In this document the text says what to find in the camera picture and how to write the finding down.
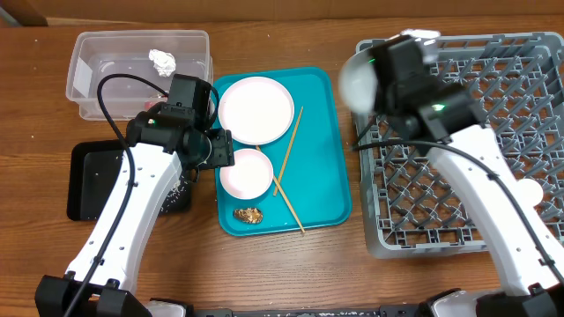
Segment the white napkin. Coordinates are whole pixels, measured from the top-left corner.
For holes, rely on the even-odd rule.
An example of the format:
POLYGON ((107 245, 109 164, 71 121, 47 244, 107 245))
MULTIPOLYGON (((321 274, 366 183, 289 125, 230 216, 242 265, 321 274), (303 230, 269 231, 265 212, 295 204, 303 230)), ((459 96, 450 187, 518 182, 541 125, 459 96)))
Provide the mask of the white napkin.
POLYGON ((151 49, 148 56, 153 62, 153 68, 160 77, 170 77, 176 70, 176 60, 172 54, 158 49, 151 49))

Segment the wooden chopstick slanted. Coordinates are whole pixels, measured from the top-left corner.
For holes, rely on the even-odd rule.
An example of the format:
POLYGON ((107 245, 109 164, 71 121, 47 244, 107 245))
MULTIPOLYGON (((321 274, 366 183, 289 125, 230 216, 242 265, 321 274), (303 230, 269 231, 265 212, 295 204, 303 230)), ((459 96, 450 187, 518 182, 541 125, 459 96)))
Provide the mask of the wooden chopstick slanted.
POLYGON ((292 225, 290 219, 294 221, 293 227, 296 230, 305 232, 305 224, 291 198, 281 187, 281 183, 274 176, 274 168, 271 160, 262 152, 258 146, 253 149, 256 159, 256 171, 253 172, 253 186, 256 188, 260 208, 264 208, 265 216, 270 217, 270 225, 285 226, 289 229, 292 225))

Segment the white bowl with crumbs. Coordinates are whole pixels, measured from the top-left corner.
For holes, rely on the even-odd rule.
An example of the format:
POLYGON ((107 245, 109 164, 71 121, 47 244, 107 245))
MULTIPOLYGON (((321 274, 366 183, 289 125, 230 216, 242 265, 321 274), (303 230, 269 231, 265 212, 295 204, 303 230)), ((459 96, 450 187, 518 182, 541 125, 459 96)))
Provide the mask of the white bowl with crumbs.
POLYGON ((241 200, 252 200, 264 194, 271 186, 273 167, 270 160, 255 149, 234 152, 234 165, 221 167, 219 180, 223 189, 241 200))

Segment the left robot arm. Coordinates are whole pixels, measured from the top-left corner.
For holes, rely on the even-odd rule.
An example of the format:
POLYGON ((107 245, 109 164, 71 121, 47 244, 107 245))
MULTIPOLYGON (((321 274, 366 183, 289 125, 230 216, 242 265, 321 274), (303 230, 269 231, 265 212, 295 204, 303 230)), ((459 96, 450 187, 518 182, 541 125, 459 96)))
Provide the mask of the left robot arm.
POLYGON ((123 161, 98 221, 64 276, 44 276, 34 301, 41 316, 190 316, 171 299, 134 295, 160 208, 182 174, 234 164, 230 131, 213 115, 141 112, 122 136, 123 161))

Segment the red snack wrapper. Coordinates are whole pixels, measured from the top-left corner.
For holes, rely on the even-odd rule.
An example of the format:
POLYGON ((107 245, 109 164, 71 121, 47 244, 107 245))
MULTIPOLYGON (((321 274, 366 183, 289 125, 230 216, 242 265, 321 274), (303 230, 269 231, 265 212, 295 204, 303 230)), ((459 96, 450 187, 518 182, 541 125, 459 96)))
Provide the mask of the red snack wrapper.
POLYGON ((147 101, 147 102, 145 102, 144 110, 148 110, 156 104, 157 104, 157 101, 147 101))

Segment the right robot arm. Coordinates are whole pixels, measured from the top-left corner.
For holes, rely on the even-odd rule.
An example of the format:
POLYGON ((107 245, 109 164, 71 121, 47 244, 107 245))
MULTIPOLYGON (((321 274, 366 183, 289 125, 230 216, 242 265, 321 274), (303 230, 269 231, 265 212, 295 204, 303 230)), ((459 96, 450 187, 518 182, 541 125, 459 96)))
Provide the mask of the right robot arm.
POLYGON ((377 111, 446 179, 483 237, 498 291, 455 290, 420 304, 425 316, 561 316, 563 247, 510 172, 476 100, 428 74, 378 77, 377 111))

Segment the brown food scrap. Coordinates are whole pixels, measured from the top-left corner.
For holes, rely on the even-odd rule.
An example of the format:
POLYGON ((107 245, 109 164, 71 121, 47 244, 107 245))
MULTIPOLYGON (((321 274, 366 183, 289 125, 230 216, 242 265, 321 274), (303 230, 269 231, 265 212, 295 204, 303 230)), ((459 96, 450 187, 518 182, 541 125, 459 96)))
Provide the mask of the brown food scrap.
POLYGON ((235 209, 234 218, 245 224, 260 224, 263 221, 263 213, 255 207, 235 209))

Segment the wooden chopstick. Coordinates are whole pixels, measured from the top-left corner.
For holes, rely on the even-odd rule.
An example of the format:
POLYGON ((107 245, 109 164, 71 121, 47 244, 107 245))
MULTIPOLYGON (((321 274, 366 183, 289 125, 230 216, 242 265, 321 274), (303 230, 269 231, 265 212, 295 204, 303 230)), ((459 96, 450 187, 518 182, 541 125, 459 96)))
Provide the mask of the wooden chopstick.
POLYGON ((296 138, 297 131, 298 131, 299 126, 300 126, 300 123, 301 123, 302 114, 303 114, 303 107, 301 107, 301 109, 300 109, 300 112, 299 112, 299 114, 298 114, 298 118, 296 119, 296 122, 295 122, 295 125, 294 125, 294 128, 293 128, 293 133, 292 133, 292 135, 291 135, 289 144, 287 145, 286 154, 285 154, 285 157, 284 157, 282 166, 281 166, 281 168, 280 168, 280 171, 279 171, 279 174, 278 174, 278 177, 277 177, 277 181, 278 181, 278 182, 280 182, 280 181, 282 180, 283 175, 284 175, 284 173, 285 173, 286 166, 287 166, 287 161, 288 161, 288 159, 289 159, 289 157, 290 157, 290 154, 291 154, 291 151, 292 151, 292 148, 293 148, 293 143, 294 143, 294 140, 295 140, 295 138, 296 138))

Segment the small white cup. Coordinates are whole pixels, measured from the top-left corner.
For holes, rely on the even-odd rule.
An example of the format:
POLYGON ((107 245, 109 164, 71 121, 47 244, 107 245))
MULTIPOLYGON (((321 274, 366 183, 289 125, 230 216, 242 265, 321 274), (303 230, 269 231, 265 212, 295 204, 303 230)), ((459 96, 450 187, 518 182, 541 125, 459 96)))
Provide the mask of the small white cup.
POLYGON ((527 206, 539 205, 544 197, 541 185, 533 179, 521 179, 517 182, 517 198, 527 206))

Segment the grey-green bowl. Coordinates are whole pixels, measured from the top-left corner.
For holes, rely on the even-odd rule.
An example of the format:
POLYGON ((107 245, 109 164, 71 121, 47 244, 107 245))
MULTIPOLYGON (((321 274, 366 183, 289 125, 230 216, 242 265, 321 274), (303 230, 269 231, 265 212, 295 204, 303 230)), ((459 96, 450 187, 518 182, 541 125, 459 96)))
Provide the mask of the grey-green bowl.
POLYGON ((350 57, 339 72, 340 97, 355 114, 369 114, 375 109, 378 79, 373 62, 367 51, 361 51, 350 57))

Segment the large white plate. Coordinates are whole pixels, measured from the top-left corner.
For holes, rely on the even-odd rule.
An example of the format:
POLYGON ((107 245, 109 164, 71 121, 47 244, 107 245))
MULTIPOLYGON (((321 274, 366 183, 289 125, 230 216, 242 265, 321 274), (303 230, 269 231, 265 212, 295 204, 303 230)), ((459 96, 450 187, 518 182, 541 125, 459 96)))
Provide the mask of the large white plate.
POLYGON ((268 77, 246 77, 231 84, 221 95, 219 123, 235 141, 264 145, 281 138, 294 118, 290 92, 268 77))

